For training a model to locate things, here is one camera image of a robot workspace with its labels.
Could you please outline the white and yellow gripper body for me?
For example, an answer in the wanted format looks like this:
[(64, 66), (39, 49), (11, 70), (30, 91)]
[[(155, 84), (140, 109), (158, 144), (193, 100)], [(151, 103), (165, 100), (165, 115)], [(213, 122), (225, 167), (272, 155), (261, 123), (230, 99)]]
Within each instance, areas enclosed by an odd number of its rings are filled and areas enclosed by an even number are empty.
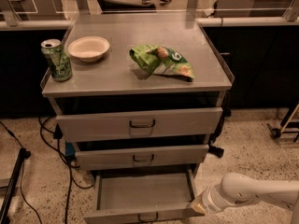
[(222, 212), (228, 206), (220, 184), (207, 187), (191, 203), (191, 208), (202, 215)]

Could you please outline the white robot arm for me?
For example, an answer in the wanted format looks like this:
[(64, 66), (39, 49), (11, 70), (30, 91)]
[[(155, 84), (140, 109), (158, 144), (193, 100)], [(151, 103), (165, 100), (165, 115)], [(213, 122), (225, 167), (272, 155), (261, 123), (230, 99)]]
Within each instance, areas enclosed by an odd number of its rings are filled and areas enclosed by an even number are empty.
[(258, 180), (247, 175), (229, 173), (221, 181), (206, 188), (191, 203), (200, 214), (215, 214), (230, 207), (253, 205), (258, 202), (292, 211), (291, 224), (299, 224), (299, 181)]

